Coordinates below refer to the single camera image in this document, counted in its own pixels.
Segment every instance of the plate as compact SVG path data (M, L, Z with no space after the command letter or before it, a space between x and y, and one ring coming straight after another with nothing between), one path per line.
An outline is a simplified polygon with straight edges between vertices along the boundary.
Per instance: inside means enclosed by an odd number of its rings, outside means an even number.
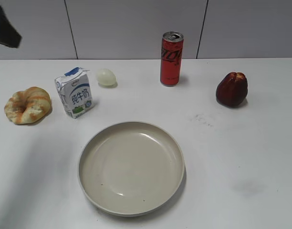
M125 122L96 134L78 165L80 185L99 209L133 217L152 212L179 188L185 171L181 149L163 129Z

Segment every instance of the white milk carton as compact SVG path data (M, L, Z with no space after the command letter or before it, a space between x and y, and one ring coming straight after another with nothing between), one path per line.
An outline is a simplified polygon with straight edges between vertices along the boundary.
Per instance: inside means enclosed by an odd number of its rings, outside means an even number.
M64 110L72 118L78 118L92 107L87 71L77 67L55 79Z

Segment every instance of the apple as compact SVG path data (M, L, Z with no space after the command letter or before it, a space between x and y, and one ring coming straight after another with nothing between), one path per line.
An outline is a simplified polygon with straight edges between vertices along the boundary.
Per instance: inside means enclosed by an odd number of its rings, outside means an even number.
M237 107L248 94L248 82L243 73L231 72L216 89L217 101L229 107Z

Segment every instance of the red can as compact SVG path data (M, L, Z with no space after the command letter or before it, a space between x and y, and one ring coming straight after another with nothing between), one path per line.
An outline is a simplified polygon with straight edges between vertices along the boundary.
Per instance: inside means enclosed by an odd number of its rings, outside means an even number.
M179 32L163 34L160 81L165 86L174 86L179 82L183 40Z

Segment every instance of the bread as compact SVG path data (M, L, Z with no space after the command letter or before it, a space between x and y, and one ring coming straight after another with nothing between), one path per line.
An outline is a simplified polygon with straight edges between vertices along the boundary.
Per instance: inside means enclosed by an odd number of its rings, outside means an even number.
M13 94L6 103L4 112L14 124L19 125L38 121L51 107L50 95L42 88L31 87Z

